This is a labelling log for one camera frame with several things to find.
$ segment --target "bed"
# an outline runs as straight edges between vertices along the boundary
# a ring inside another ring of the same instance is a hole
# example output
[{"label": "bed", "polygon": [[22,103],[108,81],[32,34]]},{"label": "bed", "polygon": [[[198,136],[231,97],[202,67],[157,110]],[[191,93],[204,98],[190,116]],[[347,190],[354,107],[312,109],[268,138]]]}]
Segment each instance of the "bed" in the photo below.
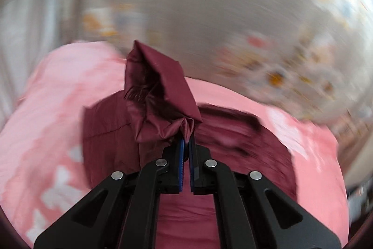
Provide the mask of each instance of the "bed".
[{"label": "bed", "polygon": [[[38,65],[0,133],[1,206],[29,246],[89,191],[79,140],[83,108],[122,89],[124,67],[125,59],[107,43],[60,47]],[[345,245],[348,207],[331,132],[224,87],[187,82],[197,103],[260,118],[292,154],[299,204]]]}]

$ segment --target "maroon jacket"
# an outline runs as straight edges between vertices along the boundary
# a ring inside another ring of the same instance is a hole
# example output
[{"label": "maroon jacket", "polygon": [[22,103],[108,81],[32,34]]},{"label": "maroon jacket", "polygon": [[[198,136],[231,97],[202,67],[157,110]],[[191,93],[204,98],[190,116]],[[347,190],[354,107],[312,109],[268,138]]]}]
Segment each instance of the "maroon jacket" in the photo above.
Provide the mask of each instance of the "maroon jacket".
[{"label": "maroon jacket", "polygon": [[[287,148],[257,117],[211,105],[198,110],[176,61],[135,42],[128,55],[124,90],[86,109],[83,157],[95,187],[113,171],[139,171],[159,158],[181,131],[186,141],[195,129],[197,144],[233,171],[262,172],[296,200],[295,174]],[[184,184],[188,185],[188,165]],[[212,196],[162,195],[157,248],[219,248]]]}]

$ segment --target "blue gripper pad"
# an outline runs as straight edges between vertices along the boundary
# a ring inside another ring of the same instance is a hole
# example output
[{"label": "blue gripper pad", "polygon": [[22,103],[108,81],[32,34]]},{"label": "blue gripper pad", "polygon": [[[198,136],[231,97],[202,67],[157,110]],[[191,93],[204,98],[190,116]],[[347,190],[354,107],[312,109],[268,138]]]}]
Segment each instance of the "blue gripper pad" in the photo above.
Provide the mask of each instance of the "blue gripper pad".
[{"label": "blue gripper pad", "polygon": [[190,191],[194,192],[194,167],[193,167],[193,149],[192,149],[192,142],[194,138],[193,135],[188,143],[189,148],[189,175],[190,175]]},{"label": "blue gripper pad", "polygon": [[184,146],[185,142],[184,139],[180,140],[179,142],[179,191],[183,190],[183,180],[184,180]]}]

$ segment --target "floral fabric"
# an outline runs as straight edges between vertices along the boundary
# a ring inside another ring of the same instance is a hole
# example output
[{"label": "floral fabric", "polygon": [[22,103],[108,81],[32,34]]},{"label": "floral fabric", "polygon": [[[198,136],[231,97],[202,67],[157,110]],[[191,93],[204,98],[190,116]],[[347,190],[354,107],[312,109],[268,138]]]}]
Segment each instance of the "floral fabric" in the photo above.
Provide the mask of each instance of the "floral fabric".
[{"label": "floral fabric", "polygon": [[341,141],[346,128],[353,137],[370,128],[373,0],[81,0],[79,8],[76,39],[107,40],[124,54],[138,39],[187,76],[327,123]]}]

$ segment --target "pink blanket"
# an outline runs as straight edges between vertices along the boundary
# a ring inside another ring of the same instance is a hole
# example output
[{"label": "pink blanket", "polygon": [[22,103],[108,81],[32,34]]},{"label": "pink blanket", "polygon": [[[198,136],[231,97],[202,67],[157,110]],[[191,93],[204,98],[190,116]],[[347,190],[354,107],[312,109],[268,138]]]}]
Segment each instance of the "pink blanket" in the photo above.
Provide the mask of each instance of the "pink blanket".
[{"label": "pink blanket", "polygon": [[[124,67],[125,60],[102,42],[55,50],[29,79],[22,102],[0,133],[0,204],[30,246],[89,191],[79,138],[83,107],[121,90]],[[187,82],[197,103],[260,117],[292,154],[298,203],[334,231],[344,246],[348,207],[331,132],[224,87]]]}]

